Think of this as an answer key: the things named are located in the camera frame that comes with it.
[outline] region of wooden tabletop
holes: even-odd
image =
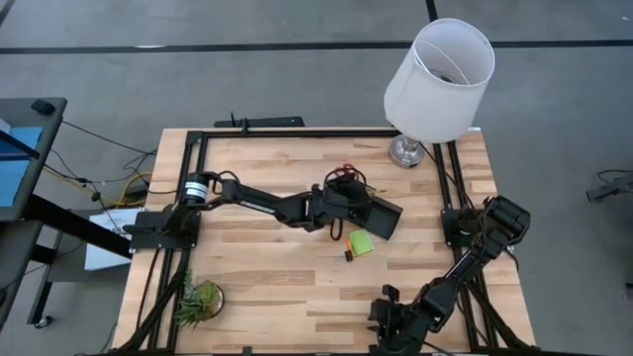
[[[175,189],[186,132],[163,132],[151,190]],[[390,141],[212,138],[205,169],[231,170],[242,184],[281,196],[295,194],[322,182],[333,168],[351,162],[365,173],[368,184],[384,191],[379,194],[382,198],[404,211],[389,241],[372,236],[376,249],[351,263],[343,257],[344,238],[331,240],[329,228],[311,233],[287,228],[268,215],[240,206],[203,214],[190,268],[197,283],[211,280],[225,290],[226,305],[220,315],[196,329],[181,329],[176,352],[241,352],[242,346],[252,346],[254,352],[367,352],[368,345],[376,343],[376,334],[366,329],[372,324],[367,315],[371,301],[381,297],[381,286],[394,285],[401,290],[402,301],[410,302],[422,285],[453,265],[440,225],[443,207],[434,163],[425,158],[413,169],[398,168],[387,155]],[[464,135],[457,148],[469,196],[476,204],[494,196],[497,190],[482,134]],[[450,173],[447,152],[444,157]],[[173,199],[173,195],[150,195],[146,206],[157,211]],[[346,223],[344,236],[355,228]],[[134,332],[152,256],[153,251],[135,254],[114,347]],[[178,259],[174,258],[172,271]],[[155,265],[144,314],[155,299],[161,260]],[[486,267],[485,274],[493,305],[520,338],[533,344],[512,260],[502,255]],[[159,346],[166,342],[165,321],[171,306],[165,310]],[[477,308],[476,314],[483,329]],[[441,332],[429,333],[427,340],[451,351],[468,350],[463,316],[455,310]]]

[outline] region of table lamp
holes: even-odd
[[[387,120],[401,133],[389,156],[403,168],[422,159],[419,142],[440,143],[471,126],[495,71],[495,53],[479,30],[441,19],[415,37],[385,92]]]

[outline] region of succulent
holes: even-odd
[[[185,276],[185,293],[180,301],[180,309],[176,313],[176,321],[180,326],[194,325],[210,319],[222,304],[222,294],[217,284],[205,281],[198,286],[193,285],[191,270]]]

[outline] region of floor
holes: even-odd
[[[633,39],[629,0],[436,0],[440,17],[491,41]],[[421,0],[0,0],[12,5],[0,47],[410,41],[428,23]],[[0,96],[63,96],[65,118],[154,149],[163,128],[239,117],[301,115],[309,126],[383,126],[382,98],[405,51],[3,54]],[[497,72],[475,120],[499,192],[532,213],[517,248],[538,344],[633,354],[633,197],[589,204],[595,172],[633,167],[633,47],[497,49]],[[133,152],[62,127],[54,148],[78,174],[125,174]],[[55,157],[48,164],[61,168]],[[147,162],[146,169],[151,169]],[[102,187],[115,196],[120,185]],[[37,191],[68,208],[96,208],[43,176]],[[51,232],[43,236],[49,241]],[[25,324],[39,273],[22,283],[0,354],[96,353],[119,312],[125,269],[56,284],[44,330]]]

